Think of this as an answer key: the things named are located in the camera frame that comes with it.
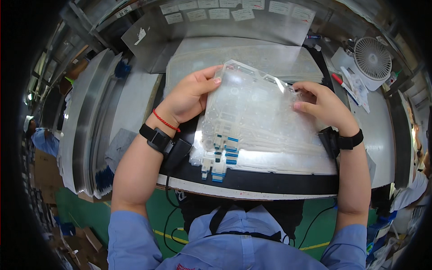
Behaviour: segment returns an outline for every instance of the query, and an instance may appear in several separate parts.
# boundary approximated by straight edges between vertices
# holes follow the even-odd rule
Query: fan grille
[[[354,59],[357,67],[370,79],[383,80],[391,72],[390,54],[375,38],[359,39],[354,47]]]

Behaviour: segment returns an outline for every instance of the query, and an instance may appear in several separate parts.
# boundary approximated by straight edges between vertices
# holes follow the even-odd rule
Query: wrist-mounted device
[[[325,128],[318,133],[327,154],[335,159],[340,150],[352,150],[363,141],[363,132],[360,131],[352,137],[342,137],[332,127]]]
[[[178,139],[177,142],[173,142],[165,132],[158,128],[152,129],[146,124],[140,128],[140,134],[147,139],[150,147],[163,154],[165,168],[168,170],[177,166],[192,148],[192,144],[187,141]]]

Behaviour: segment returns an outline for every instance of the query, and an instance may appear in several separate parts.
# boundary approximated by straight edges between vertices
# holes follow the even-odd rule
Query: gray cloth
[[[118,163],[137,134],[138,133],[121,128],[115,135],[108,150],[105,152],[105,162],[110,167],[112,173],[115,173]]]

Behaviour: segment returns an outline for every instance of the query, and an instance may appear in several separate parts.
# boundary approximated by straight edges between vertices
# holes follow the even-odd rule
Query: red string bracelet
[[[164,123],[165,125],[167,125],[168,127],[172,128],[172,129],[175,129],[177,132],[180,132],[180,129],[178,127],[173,127],[172,125],[168,124],[165,120],[160,118],[159,115],[156,113],[155,109],[153,109],[153,113],[155,114],[156,118],[158,118],[162,123]]]

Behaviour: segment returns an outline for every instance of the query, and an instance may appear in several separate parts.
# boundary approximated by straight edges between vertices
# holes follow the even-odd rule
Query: green floor
[[[170,196],[175,201],[174,192],[170,192]],[[57,207],[59,210],[60,220],[62,222],[73,222],[78,227],[91,227],[99,238],[99,240],[107,246],[108,244],[108,223],[110,217],[110,202],[107,203],[90,203],[79,199],[74,193],[66,188],[62,188],[56,193]],[[303,220],[300,226],[295,231],[297,238],[296,247],[300,245],[306,230],[315,218],[315,216],[323,209],[333,205],[333,199],[317,199],[306,200],[303,208]],[[168,214],[173,210],[173,207],[166,200],[165,192],[155,190],[152,197],[148,201],[147,210],[149,213],[150,224],[155,230],[156,239],[159,242],[160,250],[164,258],[172,257],[174,253],[170,251],[164,244],[163,229],[165,226]],[[376,221],[377,216],[375,211],[369,213],[368,224]],[[305,242],[302,245],[304,251],[316,258],[320,259],[321,254],[327,246],[327,242],[331,240],[336,221],[336,210],[331,209],[322,213],[312,225]],[[171,216],[166,234],[170,235],[172,230],[177,227],[183,227],[183,218],[180,210],[176,210]],[[187,240],[187,234],[184,231],[176,231],[174,236],[183,240]],[[166,239],[167,244],[174,250],[180,251],[183,245],[174,242],[171,239]]]

